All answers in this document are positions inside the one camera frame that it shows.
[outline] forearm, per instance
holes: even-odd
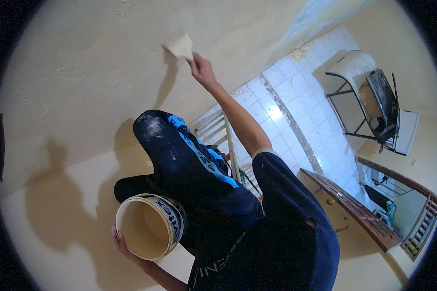
[[[136,262],[136,265],[138,265],[149,277],[151,277],[167,291],[186,291],[188,288],[184,282],[176,279],[174,276],[171,276],[167,271],[152,261],[143,260]]]
[[[261,148],[272,148],[272,143],[262,127],[227,93],[220,83],[206,89],[222,107],[236,136],[250,156]]]

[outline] shirt sleeve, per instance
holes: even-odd
[[[252,170],[262,190],[266,216],[287,222],[325,218],[319,202],[273,150],[258,150],[252,157]]]

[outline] wooden door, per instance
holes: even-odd
[[[348,212],[362,228],[373,238],[379,247],[387,252],[389,249],[401,244],[403,240],[390,230],[379,218],[357,201],[348,192],[340,188],[331,180],[320,175],[301,169],[327,192],[343,209]]]

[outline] white tile floor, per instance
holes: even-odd
[[[267,80],[296,120],[323,174],[364,202],[354,156],[365,139],[349,137],[347,140],[343,135],[342,127],[325,96],[335,90],[325,92],[323,86],[324,78],[333,78],[325,76],[323,65],[338,61],[335,57],[337,52],[343,56],[359,47],[344,27],[316,39],[306,47],[310,49],[305,57],[295,60],[291,54],[285,56],[264,70],[262,75],[235,90],[232,96],[262,126],[272,141],[274,150],[295,174],[300,168],[313,171],[298,138],[269,94],[265,86]],[[203,126],[218,110],[218,105],[210,109],[192,123],[190,128]],[[212,140],[216,142],[220,140],[220,136]],[[228,151],[226,141],[219,148]],[[250,157],[241,144],[238,144],[237,153],[240,161],[250,163]]]

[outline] right hand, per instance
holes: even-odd
[[[192,76],[210,92],[219,83],[215,79],[212,63],[210,60],[205,60],[200,54],[193,53],[193,59],[186,58],[191,67]]]

